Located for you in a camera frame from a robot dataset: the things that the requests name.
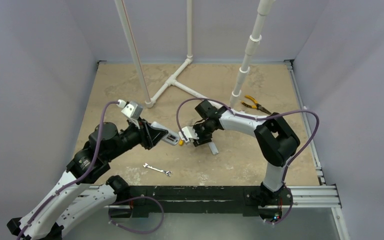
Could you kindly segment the white remote control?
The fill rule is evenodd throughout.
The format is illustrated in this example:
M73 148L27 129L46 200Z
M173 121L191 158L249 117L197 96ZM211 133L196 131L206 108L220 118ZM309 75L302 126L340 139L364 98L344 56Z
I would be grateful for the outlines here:
M176 146L181 138L179 136L179 134L171 129L169 129L168 127L154 121L151 123L150 125L154 130L159 130L159 131L163 131L163 137L162 137L162 141L167 143L167 144L170 144L172 146Z

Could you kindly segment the white battery cover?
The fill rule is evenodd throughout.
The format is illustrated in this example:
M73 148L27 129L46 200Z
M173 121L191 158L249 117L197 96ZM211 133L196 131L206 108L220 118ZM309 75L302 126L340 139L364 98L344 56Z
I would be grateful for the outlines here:
M214 142L208 143L208 147L213 155L217 155L219 153L219 150Z

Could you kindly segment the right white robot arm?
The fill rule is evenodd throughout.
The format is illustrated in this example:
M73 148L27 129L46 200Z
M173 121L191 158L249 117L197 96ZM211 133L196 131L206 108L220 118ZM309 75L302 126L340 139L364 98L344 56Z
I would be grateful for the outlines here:
M216 130L235 131L257 140L267 161L265 177L260 185L260 196L268 204L278 200L284 188L287 161L295 155L301 144L286 120L280 116L258 121L253 115L228 110L225 106L216 108L208 100L202 101L194 109L202 118L202 122L195 123L190 128L192 136L189 138L195 147L211 143Z

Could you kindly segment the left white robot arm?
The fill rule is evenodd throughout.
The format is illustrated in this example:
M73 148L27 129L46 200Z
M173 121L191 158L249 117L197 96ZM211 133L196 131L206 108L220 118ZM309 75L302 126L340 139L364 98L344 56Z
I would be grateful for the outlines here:
M25 216L7 223L9 231L18 240L60 240L97 209L126 203L129 185L118 175L80 202L73 202L110 169L112 160L138 145L150 150L160 141L176 145L179 136L142 118L137 123L129 121L126 129L101 121L43 200Z

